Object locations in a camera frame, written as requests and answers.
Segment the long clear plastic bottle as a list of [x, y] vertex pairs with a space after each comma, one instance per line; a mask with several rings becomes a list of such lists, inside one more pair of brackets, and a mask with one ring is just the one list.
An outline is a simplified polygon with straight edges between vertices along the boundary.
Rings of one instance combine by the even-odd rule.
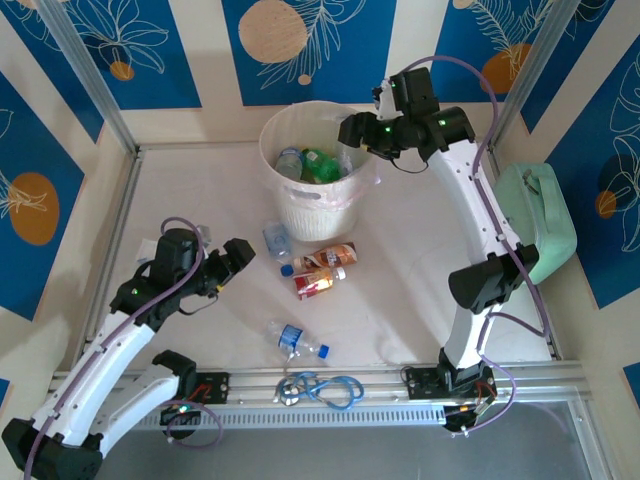
[[338, 145], [336, 149], [336, 160], [342, 177], [346, 177], [356, 170], [356, 157], [356, 149], [343, 144]]

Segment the crushed clear bottle pale label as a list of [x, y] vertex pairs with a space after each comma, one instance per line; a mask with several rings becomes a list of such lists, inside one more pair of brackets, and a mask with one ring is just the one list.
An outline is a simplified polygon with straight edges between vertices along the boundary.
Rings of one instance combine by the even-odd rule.
[[285, 226], [280, 222], [267, 222], [263, 228], [263, 237], [270, 257], [280, 264], [281, 275], [292, 276], [294, 274], [294, 267], [291, 264], [293, 247]]

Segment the clear bottle blue label blue cap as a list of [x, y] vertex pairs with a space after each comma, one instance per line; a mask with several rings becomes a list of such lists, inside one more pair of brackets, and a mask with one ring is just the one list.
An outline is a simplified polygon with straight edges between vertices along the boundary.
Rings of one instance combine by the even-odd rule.
[[271, 321], [267, 327], [269, 341], [288, 356], [326, 360], [330, 347], [307, 330], [289, 323]]

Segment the red gold drink bottle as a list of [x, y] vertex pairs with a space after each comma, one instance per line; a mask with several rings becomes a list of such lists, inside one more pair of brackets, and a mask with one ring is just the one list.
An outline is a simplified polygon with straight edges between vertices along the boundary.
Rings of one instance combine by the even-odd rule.
[[323, 268], [297, 274], [293, 277], [299, 300], [306, 300], [333, 288], [336, 282], [346, 278], [342, 267]]

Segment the clear bottle green cap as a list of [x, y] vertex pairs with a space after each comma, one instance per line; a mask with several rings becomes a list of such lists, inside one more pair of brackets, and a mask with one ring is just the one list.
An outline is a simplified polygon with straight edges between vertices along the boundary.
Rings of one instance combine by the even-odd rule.
[[275, 170], [282, 176], [299, 181], [302, 177], [304, 159], [302, 152], [295, 147], [283, 149], [275, 164]]

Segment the white plastic bin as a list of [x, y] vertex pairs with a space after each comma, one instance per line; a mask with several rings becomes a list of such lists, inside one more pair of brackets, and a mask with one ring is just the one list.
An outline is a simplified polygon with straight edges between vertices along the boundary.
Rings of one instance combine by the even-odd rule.
[[259, 173], [274, 199], [289, 234], [302, 242], [319, 242], [348, 233], [356, 223], [365, 195], [379, 182], [376, 160], [357, 150], [356, 170], [339, 181], [320, 184], [305, 167], [299, 181], [275, 170], [280, 152], [295, 147], [319, 149], [336, 159], [340, 122], [356, 111], [327, 101], [292, 104], [275, 114], [258, 141]]

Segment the brown coffee drink bottle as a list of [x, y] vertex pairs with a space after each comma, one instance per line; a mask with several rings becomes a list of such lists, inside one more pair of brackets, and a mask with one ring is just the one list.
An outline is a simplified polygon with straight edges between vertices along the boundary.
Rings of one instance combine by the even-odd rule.
[[358, 256], [353, 242], [325, 247], [312, 254], [302, 255], [293, 260], [295, 272], [312, 271], [322, 268], [336, 268], [355, 264]]

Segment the mint green zip case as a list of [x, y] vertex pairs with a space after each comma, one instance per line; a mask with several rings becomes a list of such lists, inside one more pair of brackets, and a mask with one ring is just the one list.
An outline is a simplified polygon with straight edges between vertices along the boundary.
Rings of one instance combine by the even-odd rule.
[[539, 260], [530, 270], [538, 285], [575, 253], [577, 235], [551, 165], [517, 163], [508, 166], [494, 194], [509, 225], [523, 245], [535, 245]]

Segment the grey front panel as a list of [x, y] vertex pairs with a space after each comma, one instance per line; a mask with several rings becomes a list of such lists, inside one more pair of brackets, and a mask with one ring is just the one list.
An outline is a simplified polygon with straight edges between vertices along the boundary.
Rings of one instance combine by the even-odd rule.
[[585, 452], [564, 404], [518, 404], [468, 437], [435, 426], [228, 430], [189, 450], [133, 431], [96, 480], [619, 480]]

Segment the black left mount plate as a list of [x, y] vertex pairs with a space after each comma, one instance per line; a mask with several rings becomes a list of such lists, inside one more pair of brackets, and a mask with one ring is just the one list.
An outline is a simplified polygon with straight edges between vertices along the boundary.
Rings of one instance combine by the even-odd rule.
[[186, 376], [186, 383], [178, 387], [170, 401], [190, 401], [204, 405], [218, 405], [227, 402], [229, 393], [227, 372], [192, 372]]

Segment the black mount plate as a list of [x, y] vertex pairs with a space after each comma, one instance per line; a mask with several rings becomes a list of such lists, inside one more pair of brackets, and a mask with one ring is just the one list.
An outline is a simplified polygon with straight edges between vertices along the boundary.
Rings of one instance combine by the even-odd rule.
[[204, 405], [218, 405], [227, 402], [229, 393], [227, 372], [192, 372], [186, 376], [186, 383], [178, 387], [170, 401], [190, 401]]
[[481, 365], [470, 377], [459, 383], [442, 379], [436, 367], [405, 366], [400, 371], [410, 400], [484, 399], [496, 397], [494, 375], [490, 367]]

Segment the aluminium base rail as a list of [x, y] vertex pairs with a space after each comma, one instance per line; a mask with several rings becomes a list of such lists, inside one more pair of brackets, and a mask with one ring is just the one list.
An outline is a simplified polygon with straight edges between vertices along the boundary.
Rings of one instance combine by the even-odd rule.
[[[505, 370], [494, 372], [493, 389], [496, 402], [504, 403], [512, 391], [518, 402], [555, 402], [591, 400], [591, 388], [577, 361], [507, 363]], [[231, 369], [229, 373], [227, 405], [244, 408], [267, 408], [281, 404], [276, 397], [276, 385], [287, 373], [300, 369], [254, 368]], [[320, 377], [351, 376], [364, 387], [363, 406], [408, 404], [415, 391], [401, 379], [399, 366], [373, 367], [314, 367]]]

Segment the aluminium frame post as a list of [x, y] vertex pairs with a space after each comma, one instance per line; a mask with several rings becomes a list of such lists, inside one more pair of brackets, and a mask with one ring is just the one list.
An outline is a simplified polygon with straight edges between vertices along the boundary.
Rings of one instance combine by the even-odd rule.
[[488, 151], [496, 154], [500, 141], [510, 130], [553, 54], [581, 0], [555, 0], [543, 22], [520, 73], [506, 96], [497, 124], [487, 134]]
[[70, 64], [105, 123], [126, 152], [134, 158], [139, 145], [124, 121], [120, 108], [93, 61], [82, 38], [58, 0], [34, 0], [39, 16]]

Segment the black right mount plate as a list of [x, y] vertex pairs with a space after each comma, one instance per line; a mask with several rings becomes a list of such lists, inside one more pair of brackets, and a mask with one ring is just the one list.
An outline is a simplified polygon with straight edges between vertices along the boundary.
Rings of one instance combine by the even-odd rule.
[[494, 375], [490, 367], [481, 365], [470, 377], [459, 383], [442, 379], [436, 367], [405, 366], [400, 371], [410, 400], [484, 399], [496, 397]]

